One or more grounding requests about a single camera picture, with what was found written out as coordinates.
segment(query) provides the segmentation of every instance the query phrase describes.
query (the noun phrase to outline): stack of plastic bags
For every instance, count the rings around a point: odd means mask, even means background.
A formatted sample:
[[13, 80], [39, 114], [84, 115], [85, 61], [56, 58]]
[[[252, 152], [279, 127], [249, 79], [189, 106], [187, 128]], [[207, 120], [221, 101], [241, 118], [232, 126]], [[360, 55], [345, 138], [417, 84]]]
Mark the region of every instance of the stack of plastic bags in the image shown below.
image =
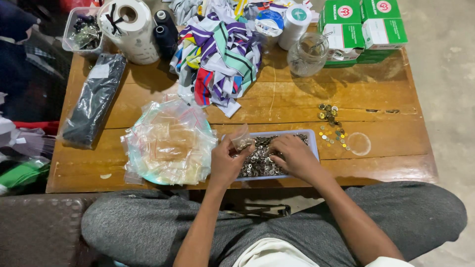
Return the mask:
[[234, 98], [256, 80], [261, 59], [261, 45], [246, 23], [211, 12], [191, 18], [180, 32], [170, 71], [179, 75], [180, 96], [193, 94], [187, 101], [200, 106], [215, 103], [231, 117], [240, 108]]
[[142, 116], [121, 136], [129, 161], [125, 177], [144, 177], [157, 184], [198, 184], [211, 171], [211, 150], [218, 139], [206, 114], [178, 98], [150, 102]]

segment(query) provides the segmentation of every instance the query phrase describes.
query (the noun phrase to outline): tape roll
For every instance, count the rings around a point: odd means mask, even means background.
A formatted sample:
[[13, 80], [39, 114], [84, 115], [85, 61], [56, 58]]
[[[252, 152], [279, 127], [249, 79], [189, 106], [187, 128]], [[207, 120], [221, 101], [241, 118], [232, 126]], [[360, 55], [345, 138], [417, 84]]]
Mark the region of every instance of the tape roll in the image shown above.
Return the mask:
[[144, 2], [111, 0], [101, 7], [97, 16], [103, 34], [129, 61], [146, 65], [159, 59], [158, 46], [153, 37], [155, 23]]
[[279, 38], [279, 46], [289, 50], [307, 31], [312, 20], [311, 11], [304, 5], [293, 5], [285, 11], [284, 31]]

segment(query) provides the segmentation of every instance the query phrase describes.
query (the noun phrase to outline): plastic box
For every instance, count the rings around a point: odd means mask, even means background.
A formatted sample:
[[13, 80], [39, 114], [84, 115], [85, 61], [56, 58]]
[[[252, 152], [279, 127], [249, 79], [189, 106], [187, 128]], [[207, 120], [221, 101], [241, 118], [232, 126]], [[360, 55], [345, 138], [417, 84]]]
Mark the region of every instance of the plastic box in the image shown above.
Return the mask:
[[[318, 157], [317, 149], [317, 140], [315, 139], [315, 132], [313, 130], [291, 130], [291, 131], [277, 131], [277, 132], [261, 132], [261, 133], [250, 133], [251, 137], [270, 137], [274, 135], [283, 135], [283, 134], [305, 134], [308, 137], [308, 147], [313, 152], [315, 157], [320, 161]], [[253, 180], [266, 180], [266, 179], [280, 179], [292, 177], [291, 175], [272, 175], [272, 176], [257, 176], [257, 177], [238, 177], [236, 181], [253, 181]]]
[[96, 49], [93, 49], [93, 50], [73, 50], [64, 41], [64, 39], [69, 38], [69, 37], [72, 36], [72, 34], [74, 32], [74, 24], [76, 23], [78, 14], [95, 16], [98, 13], [99, 9], [100, 9], [100, 7], [79, 7], [79, 8], [73, 8], [71, 10], [71, 12], [69, 13], [69, 17], [67, 18], [66, 28], [64, 29], [64, 34], [63, 34], [63, 42], [62, 43], [63, 43], [63, 49], [65, 51], [71, 51], [71, 52], [77, 53], [80, 56], [88, 58], [88, 59], [97, 59], [97, 57], [101, 53], [109, 52], [111, 41], [104, 34], [101, 37], [101, 42], [99, 43], [99, 46]]

